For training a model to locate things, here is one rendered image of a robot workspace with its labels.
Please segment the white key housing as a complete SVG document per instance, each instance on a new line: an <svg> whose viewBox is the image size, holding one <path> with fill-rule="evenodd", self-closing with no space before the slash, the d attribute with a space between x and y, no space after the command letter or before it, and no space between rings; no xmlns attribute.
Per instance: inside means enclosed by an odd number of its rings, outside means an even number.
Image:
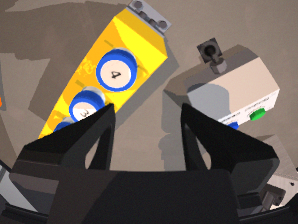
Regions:
<svg viewBox="0 0 298 224"><path fill-rule="evenodd" d="M218 58L223 54L215 37L196 47L205 63L212 61L183 81L192 107L234 129L274 107L280 88L254 52Z"/></svg>

